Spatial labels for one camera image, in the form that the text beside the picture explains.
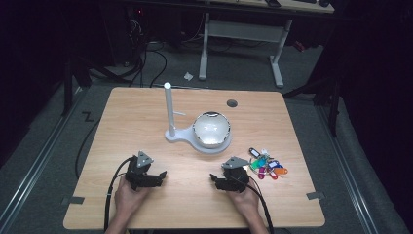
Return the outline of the white stand with hook pole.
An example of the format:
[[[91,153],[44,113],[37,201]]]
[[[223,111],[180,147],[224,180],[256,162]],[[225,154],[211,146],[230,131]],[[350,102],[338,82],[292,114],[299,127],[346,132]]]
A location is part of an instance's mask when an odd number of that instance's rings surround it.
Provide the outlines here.
[[[171,90],[171,84],[169,82],[166,82],[164,84],[164,91],[165,91],[165,97],[166,97],[167,115],[168,115],[168,123],[169,123],[169,128],[165,132],[165,138],[167,141],[169,142],[185,141],[189,143],[193,148],[198,150],[199,152],[202,152],[205,154],[218,154],[220,152],[223,152],[225,149],[229,147],[231,140],[232,140],[232,132],[230,133],[229,140],[223,146],[220,146],[214,149],[208,149],[208,148],[201,146],[195,139],[193,129],[192,129],[192,125],[194,122],[186,129],[177,129],[174,124],[174,115],[176,114],[176,112],[173,110],[172,90]]]

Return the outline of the person's right hand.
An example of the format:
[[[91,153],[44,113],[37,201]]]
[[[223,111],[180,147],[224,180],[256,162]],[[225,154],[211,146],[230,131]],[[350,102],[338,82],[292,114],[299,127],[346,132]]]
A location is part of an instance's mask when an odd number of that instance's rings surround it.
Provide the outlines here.
[[[226,194],[247,223],[261,218],[258,212],[258,197],[250,188],[246,188],[243,192],[227,191]]]

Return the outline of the black stand leg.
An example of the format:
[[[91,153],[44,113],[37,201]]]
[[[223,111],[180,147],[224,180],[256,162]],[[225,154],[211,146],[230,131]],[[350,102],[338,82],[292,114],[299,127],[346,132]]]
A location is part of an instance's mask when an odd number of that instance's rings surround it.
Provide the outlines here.
[[[73,80],[76,80],[81,88],[88,88],[92,84],[89,75],[87,61],[79,56],[71,55],[64,65],[64,102],[62,115],[68,114],[73,101]]]
[[[340,98],[340,86],[340,78],[327,77],[317,81],[311,81],[306,85],[283,94],[283,97],[293,98],[300,94],[314,94],[313,104],[315,106],[329,106],[329,112],[327,115],[327,128],[334,137],[337,137],[336,122],[339,114],[338,107]]]

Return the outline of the metal floor rail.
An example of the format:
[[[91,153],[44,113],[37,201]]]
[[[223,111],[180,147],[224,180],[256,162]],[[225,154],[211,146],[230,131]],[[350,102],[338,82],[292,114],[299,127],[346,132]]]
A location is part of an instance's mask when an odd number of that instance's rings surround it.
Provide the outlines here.
[[[367,207],[364,196],[361,194],[356,179],[346,160],[345,154],[341,148],[338,138],[333,135],[328,126],[327,112],[323,107],[316,106],[315,110],[322,122],[323,128],[333,147],[334,155],[338,165],[338,171],[345,183],[348,194],[352,201],[353,207],[365,234],[379,234],[375,221]]]
[[[87,89],[76,88],[73,103],[63,110],[64,88],[58,90],[29,125],[11,158],[0,169],[0,234],[7,234],[51,158],[73,109]]]

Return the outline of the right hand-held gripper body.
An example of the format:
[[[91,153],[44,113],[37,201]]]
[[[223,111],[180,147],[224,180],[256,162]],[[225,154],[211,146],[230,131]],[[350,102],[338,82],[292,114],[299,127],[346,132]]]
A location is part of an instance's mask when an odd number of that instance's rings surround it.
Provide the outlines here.
[[[243,192],[249,183],[249,176],[244,166],[248,162],[245,159],[233,156],[221,165],[223,169],[224,180],[222,182],[223,190]]]

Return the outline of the bunch of coloured key tags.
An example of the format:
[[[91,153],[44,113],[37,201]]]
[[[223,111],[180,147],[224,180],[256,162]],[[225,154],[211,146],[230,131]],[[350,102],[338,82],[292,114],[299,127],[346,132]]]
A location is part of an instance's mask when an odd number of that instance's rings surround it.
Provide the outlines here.
[[[250,147],[248,153],[250,155],[248,166],[259,179],[264,179],[268,176],[273,180],[277,180],[280,176],[288,174],[288,169],[272,157],[266,149],[258,151]]]

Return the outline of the shiny silver metal bowl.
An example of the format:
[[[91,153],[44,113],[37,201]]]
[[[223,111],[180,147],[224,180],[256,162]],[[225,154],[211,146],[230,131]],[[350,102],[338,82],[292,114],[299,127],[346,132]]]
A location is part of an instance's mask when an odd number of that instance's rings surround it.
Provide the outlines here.
[[[197,142],[208,149],[223,146],[230,137],[231,124],[221,113],[205,112],[197,117],[192,125]]]

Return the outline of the white-framed desk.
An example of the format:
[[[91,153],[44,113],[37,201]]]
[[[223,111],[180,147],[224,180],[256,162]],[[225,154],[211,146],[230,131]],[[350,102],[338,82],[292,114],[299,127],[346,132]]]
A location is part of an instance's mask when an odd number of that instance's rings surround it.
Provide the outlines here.
[[[269,7],[265,0],[206,0],[210,6],[212,3],[229,4],[230,6],[257,7],[262,10],[280,10],[283,13],[309,13],[332,15],[335,12],[331,3],[327,7],[319,5],[318,0],[278,0],[279,8]],[[210,37],[241,39],[276,43],[278,47],[275,53],[269,56],[269,62],[273,71],[275,84],[278,88],[284,86],[279,66],[279,59],[293,23],[288,18],[283,25],[271,26],[269,24],[235,22],[231,19],[211,19],[209,13],[204,14],[203,50],[201,53],[199,79],[207,78],[208,66],[208,40]]]

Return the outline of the person's left hand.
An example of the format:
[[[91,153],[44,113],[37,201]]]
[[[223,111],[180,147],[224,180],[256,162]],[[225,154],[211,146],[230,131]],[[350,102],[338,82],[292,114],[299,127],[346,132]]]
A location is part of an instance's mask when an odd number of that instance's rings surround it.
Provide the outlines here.
[[[139,210],[150,191],[147,187],[133,190],[131,184],[122,176],[115,193],[115,216],[123,220],[129,219]]]

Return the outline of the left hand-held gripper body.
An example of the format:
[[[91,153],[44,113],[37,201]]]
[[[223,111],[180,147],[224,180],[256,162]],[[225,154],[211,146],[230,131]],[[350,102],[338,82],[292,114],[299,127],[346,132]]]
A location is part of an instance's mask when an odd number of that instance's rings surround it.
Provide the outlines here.
[[[154,160],[143,151],[139,151],[136,155],[131,157],[126,172],[126,180],[130,183],[133,190],[136,190],[139,187],[154,186],[153,179],[147,174],[147,171],[153,162]]]

